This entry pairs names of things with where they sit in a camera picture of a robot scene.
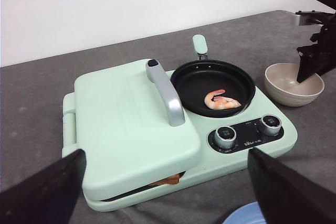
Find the silver knob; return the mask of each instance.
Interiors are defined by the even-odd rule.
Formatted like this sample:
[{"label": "silver knob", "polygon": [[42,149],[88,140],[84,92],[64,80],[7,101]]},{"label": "silver knob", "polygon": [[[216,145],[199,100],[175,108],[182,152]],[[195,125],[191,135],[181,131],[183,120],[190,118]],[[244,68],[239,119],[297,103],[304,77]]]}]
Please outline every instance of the silver knob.
[{"label": "silver knob", "polygon": [[215,132],[215,144],[222,149],[230,149],[235,146],[236,131],[230,126],[221,126]]},{"label": "silver knob", "polygon": [[281,120],[275,115],[264,115],[259,120],[259,130],[267,136],[276,136],[281,128]]}]

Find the control panel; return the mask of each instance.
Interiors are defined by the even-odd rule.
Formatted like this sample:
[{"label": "control panel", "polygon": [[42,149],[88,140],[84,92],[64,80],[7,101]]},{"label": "control panel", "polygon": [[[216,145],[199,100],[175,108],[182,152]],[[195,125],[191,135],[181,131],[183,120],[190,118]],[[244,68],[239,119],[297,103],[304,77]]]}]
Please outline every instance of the control panel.
[{"label": "control panel", "polygon": [[267,114],[247,122],[220,126],[209,133],[208,142],[215,151],[230,154],[278,140],[283,135],[280,118]]}]

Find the bowl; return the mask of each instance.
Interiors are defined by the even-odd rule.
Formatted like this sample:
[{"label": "bowl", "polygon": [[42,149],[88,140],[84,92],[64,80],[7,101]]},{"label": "bowl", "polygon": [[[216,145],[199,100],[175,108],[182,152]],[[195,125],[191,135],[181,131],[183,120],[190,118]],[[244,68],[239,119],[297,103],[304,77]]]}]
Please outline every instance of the bowl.
[{"label": "bowl", "polygon": [[324,90],[324,82],[313,74],[302,83],[296,81],[299,65],[277,63],[265,70],[265,87],[268,94],[278,103],[299,107],[311,103]]},{"label": "bowl", "polygon": [[266,224],[266,221],[258,202],[252,202],[230,214],[223,224]]}]

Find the gray table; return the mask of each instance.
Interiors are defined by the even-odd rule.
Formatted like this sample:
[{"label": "gray table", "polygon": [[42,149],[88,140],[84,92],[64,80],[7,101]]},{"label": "gray table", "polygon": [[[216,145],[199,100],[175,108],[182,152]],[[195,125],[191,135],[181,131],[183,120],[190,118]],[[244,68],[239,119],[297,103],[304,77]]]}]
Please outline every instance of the gray table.
[{"label": "gray table", "polygon": [[[87,72],[143,58],[172,70],[194,58],[191,38],[203,34],[208,55],[245,69],[265,92],[264,71],[299,62],[318,26],[296,27],[291,14],[274,11],[111,46],[1,68],[1,187],[19,183],[61,157],[62,99]],[[336,71],[323,76],[324,92],[311,104],[276,104],[298,131],[294,148],[279,160],[336,192]],[[70,223],[222,223],[255,201],[246,170],[114,212],[91,210],[81,194]]]}]

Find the mint green pan handle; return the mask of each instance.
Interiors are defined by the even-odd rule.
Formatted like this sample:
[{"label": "mint green pan handle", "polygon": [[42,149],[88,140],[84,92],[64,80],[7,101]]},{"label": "mint green pan handle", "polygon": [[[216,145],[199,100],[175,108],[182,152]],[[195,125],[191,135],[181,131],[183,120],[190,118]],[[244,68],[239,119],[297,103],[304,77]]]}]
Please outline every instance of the mint green pan handle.
[{"label": "mint green pan handle", "polygon": [[193,36],[194,49],[200,60],[207,60],[208,47],[206,45],[205,37],[201,34],[196,34]]}]

